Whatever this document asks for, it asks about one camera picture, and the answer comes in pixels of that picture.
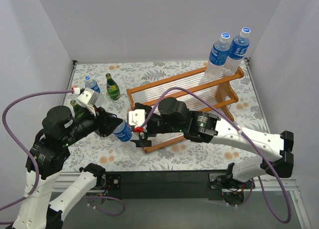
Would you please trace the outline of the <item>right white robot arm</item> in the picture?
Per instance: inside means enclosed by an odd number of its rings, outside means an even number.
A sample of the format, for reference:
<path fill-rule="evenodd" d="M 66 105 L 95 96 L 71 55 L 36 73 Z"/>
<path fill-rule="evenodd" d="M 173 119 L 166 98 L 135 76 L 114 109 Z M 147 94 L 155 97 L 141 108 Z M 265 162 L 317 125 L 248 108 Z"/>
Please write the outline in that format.
<path fill-rule="evenodd" d="M 248 128 L 236 129 L 227 120 L 215 114 L 191 111 L 186 104 L 173 97 L 165 98 L 158 105 L 158 114 L 140 103 L 130 112 L 128 120 L 139 138 L 136 147 L 152 145 L 149 137 L 165 133 L 183 133 L 192 142 L 223 144 L 255 153 L 250 160 L 230 163 L 226 172 L 211 180 L 211 185 L 220 189 L 241 188 L 250 179 L 271 175 L 289 178 L 294 167 L 294 135 L 290 131 L 267 134 Z"/>

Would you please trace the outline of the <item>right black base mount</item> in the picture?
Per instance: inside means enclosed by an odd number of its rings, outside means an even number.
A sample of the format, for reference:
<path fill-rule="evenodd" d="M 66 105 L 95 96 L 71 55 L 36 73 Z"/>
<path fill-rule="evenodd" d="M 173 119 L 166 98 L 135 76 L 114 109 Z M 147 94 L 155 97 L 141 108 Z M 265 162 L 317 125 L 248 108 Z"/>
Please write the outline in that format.
<path fill-rule="evenodd" d="M 237 191 L 248 189 L 252 186 L 252 180 L 246 182 L 240 182 L 232 178 L 230 175 L 220 173 L 209 173 L 208 174 L 209 186 L 211 189 L 226 189 L 230 191 Z"/>

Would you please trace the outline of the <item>green glass bottle upright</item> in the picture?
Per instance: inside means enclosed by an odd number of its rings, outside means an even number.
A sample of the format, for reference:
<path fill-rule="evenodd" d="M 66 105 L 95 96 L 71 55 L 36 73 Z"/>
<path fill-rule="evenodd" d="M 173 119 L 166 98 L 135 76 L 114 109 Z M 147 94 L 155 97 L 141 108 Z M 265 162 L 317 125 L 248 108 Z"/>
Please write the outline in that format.
<path fill-rule="evenodd" d="M 107 93 L 112 100 L 117 100 L 120 97 L 120 89 L 117 83 L 113 80 L 111 74 L 106 74 Z"/>

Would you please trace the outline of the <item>orange three-tier glass shelf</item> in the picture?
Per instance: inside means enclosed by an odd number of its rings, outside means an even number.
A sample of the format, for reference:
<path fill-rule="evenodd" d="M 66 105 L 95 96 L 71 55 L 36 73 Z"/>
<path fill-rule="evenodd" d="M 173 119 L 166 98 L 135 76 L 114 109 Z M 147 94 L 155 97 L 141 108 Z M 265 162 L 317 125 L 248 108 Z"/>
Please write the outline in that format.
<path fill-rule="evenodd" d="M 230 120 L 234 121 L 234 117 L 227 106 L 238 102 L 239 98 L 232 89 L 230 82 L 244 77 L 242 68 L 238 67 L 236 73 L 231 76 L 223 76 L 223 74 L 221 74 L 215 81 L 210 81 L 205 77 L 205 70 L 206 67 L 203 67 L 153 83 L 127 89 L 131 109 L 135 110 L 137 103 L 152 107 L 167 89 L 171 87 L 181 87 L 196 94 L 215 108 L 221 109 Z M 186 92 L 173 90 L 165 97 L 174 97 L 179 101 L 185 102 L 190 110 L 202 112 L 211 110 L 207 105 Z M 157 136 L 155 139 L 151 140 L 152 146 L 142 147 L 145 153 L 150 153 L 174 143 L 181 142 L 184 140 L 184 137 L 182 136 L 182 133 L 171 133 L 168 135 Z"/>

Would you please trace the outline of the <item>aluminium front frame rail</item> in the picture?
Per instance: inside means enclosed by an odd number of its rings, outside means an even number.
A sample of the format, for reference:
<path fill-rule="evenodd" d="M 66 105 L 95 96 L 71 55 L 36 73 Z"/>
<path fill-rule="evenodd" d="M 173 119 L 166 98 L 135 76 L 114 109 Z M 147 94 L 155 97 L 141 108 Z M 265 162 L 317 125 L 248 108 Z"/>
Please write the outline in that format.
<path fill-rule="evenodd" d="M 282 192 L 284 200 L 297 187 L 291 179 L 286 179 L 276 185 L 275 179 L 252 180 L 248 189 L 230 191 L 226 189 L 211 189 L 208 174 L 225 174 L 226 170 L 193 170 L 193 171 L 106 171 L 99 165 L 90 164 L 80 168 L 79 173 L 67 177 L 70 184 L 63 186 L 62 194 L 49 202 L 52 211 L 60 213 L 63 221 L 70 210 L 81 199 L 114 200 L 124 199 L 195 199 L 207 198 L 210 203 L 239 207 L 244 205 L 254 191 Z M 119 190 L 96 190 L 97 177 L 103 174 L 120 174 L 122 185 Z"/>

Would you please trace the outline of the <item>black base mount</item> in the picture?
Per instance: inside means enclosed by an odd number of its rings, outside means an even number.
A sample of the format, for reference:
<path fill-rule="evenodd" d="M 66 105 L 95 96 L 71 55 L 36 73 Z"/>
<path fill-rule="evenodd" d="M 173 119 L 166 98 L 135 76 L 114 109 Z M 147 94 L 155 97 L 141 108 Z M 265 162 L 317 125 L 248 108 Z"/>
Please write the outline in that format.
<path fill-rule="evenodd" d="M 226 189 L 230 191 L 237 191 L 248 189 L 252 186 L 252 180 L 246 182 L 240 182 L 232 178 L 230 175 L 220 173 L 209 173 L 208 174 L 209 186 L 211 189 Z"/>
<path fill-rule="evenodd" d="M 120 174 L 103 174 L 97 177 L 96 190 L 119 190 L 122 185 L 122 176 Z"/>

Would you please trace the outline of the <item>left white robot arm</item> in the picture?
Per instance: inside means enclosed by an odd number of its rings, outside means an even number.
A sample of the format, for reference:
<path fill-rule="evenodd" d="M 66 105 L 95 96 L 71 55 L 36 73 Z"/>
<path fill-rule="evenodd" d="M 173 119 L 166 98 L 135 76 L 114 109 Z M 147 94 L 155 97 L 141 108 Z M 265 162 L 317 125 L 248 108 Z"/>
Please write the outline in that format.
<path fill-rule="evenodd" d="M 50 199 L 64 162 L 70 156 L 68 147 L 93 132 L 107 137 L 123 121 L 102 107 L 95 114 L 87 109 L 82 113 L 81 117 L 73 117 L 67 106 L 48 111 L 42 121 L 43 129 L 28 151 L 25 199 L 10 229 L 60 229 L 67 214 L 89 190 L 108 184 L 106 170 L 90 163 L 80 168 L 80 176 L 57 199 Z"/>

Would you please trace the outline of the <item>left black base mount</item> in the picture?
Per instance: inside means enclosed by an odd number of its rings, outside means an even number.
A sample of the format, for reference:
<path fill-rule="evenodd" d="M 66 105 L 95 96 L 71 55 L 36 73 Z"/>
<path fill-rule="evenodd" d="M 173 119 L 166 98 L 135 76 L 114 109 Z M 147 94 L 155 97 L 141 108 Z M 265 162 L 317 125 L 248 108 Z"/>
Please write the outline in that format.
<path fill-rule="evenodd" d="M 103 174 L 97 177 L 96 190 L 119 190 L 122 185 L 122 176 L 120 174 Z"/>

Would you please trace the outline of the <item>green glass bottle left edge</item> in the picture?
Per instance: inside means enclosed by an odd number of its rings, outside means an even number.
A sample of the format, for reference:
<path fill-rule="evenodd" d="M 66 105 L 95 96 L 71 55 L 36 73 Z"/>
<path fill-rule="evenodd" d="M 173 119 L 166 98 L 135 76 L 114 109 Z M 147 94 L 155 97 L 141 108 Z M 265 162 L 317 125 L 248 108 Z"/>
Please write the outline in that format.
<path fill-rule="evenodd" d="M 85 108 L 80 106 L 76 100 L 71 100 L 70 104 L 73 107 L 74 117 L 82 118 L 85 113 Z"/>

